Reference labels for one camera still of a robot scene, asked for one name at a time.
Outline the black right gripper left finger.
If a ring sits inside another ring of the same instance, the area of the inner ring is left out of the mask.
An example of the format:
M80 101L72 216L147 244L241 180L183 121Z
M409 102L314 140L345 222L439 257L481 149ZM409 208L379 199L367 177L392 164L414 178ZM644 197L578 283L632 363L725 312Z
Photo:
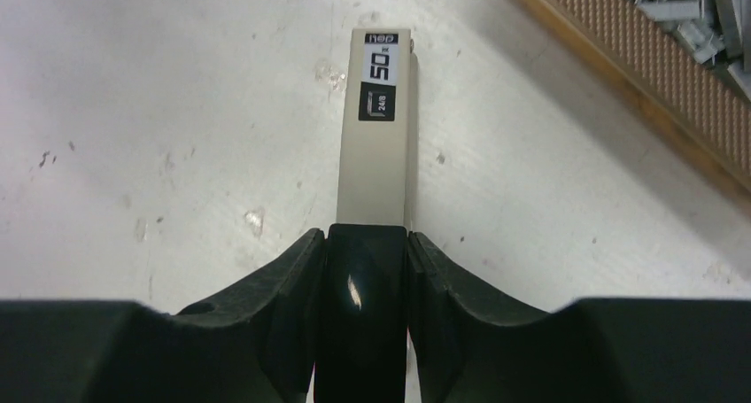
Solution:
M177 314L126 300L5 300L4 402L302 402L325 238L310 229Z

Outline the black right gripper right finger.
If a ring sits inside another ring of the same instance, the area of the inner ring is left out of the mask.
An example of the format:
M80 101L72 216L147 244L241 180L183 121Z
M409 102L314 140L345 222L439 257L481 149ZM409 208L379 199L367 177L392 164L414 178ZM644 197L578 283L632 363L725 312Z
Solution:
M427 402L747 402L750 304L581 298L551 313L408 240Z

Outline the brown wooden tray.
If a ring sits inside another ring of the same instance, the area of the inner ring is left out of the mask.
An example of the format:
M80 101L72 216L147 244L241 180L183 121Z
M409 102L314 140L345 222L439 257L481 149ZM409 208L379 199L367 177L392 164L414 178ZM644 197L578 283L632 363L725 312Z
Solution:
M718 189L750 202L750 105L627 0L521 0Z

